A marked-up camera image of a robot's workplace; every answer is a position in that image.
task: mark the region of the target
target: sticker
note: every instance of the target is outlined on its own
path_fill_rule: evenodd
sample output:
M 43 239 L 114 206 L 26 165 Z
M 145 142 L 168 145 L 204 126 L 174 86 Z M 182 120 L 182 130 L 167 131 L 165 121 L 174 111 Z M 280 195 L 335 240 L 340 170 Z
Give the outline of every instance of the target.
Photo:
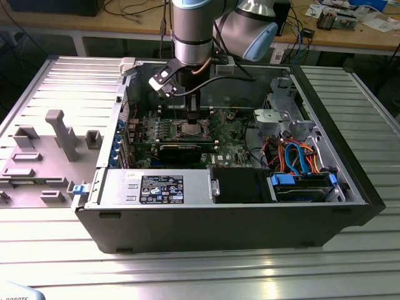
M 11 184 L 18 185 L 18 184 L 35 184 L 33 181 L 10 181 Z
M 132 180 L 132 179 L 141 179 L 143 176 L 143 172 L 137 171 L 127 171 L 125 172 L 125 179 Z
M 183 176 L 142 176 L 141 204 L 182 204 Z

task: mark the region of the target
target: power supply label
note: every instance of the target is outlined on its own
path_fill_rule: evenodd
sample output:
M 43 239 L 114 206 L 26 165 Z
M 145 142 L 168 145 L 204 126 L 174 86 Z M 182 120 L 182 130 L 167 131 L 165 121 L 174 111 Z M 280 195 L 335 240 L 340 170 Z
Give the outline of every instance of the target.
M 183 204 L 183 176 L 142 176 L 141 204 Z

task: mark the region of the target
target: computer case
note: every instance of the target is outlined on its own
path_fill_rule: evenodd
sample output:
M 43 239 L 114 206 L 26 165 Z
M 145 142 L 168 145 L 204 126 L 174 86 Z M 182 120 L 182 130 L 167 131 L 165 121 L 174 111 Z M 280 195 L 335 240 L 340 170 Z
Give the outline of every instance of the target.
M 286 18 L 288 17 L 291 7 L 290 0 L 275 0 L 275 23 L 277 24 L 276 36 L 281 36 L 285 28 Z
M 13 11 L 32 13 L 75 14 L 94 17 L 104 0 L 7 0 Z

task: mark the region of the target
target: motherboard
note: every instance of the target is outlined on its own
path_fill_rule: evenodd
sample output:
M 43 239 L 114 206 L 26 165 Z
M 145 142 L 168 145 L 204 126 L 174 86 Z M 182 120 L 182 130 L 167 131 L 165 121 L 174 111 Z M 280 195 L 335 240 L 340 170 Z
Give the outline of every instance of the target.
M 157 112 L 130 120 L 126 130 L 131 168 L 251 167 L 243 143 L 248 114 L 229 108 L 206 113 L 196 124 Z

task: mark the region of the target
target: floor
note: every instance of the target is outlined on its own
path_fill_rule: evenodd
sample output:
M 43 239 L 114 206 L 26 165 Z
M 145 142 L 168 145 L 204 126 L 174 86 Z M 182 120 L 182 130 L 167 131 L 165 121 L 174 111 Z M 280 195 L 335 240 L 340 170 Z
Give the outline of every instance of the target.
M 76 55 L 72 39 L 68 36 L 46 36 L 34 35 L 32 38 L 48 53 L 57 55 L 74 56 Z M 18 45 L 11 49 L 7 44 L 2 43 L 0 38 L 0 120 L 7 115 L 8 111 L 18 97 L 25 90 L 36 71 L 45 60 L 40 50 L 26 36 L 17 36 Z M 159 43 L 157 41 L 126 41 L 126 46 L 122 40 L 104 39 L 97 37 L 87 37 L 85 39 L 88 51 L 91 56 L 98 57 L 123 57 L 134 56 L 137 58 L 158 57 Z M 162 55 L 165 58 L 170 56 L 168 44 Z M 262 60 L 263 63 L 269 61 L 270 51 Z M 370 55 L 347 55 L 340 53 L 324 53 L 311 51 L 307 56 L 307 61 L 300 59 L 298 64 L 319 66 L 346 66 L 352 68 L 364 83 L 371 89 L 378 79 L 382 76 L 386 65 L 385 57 Z M 386 106 L 387 110 L 396 117 L 400 113 L 400 107 L 393 104 L 393 100 L 400 95 L 400 70 L 396 70 L 390 77 L 381 91 L 377 94 L 380 101 Z

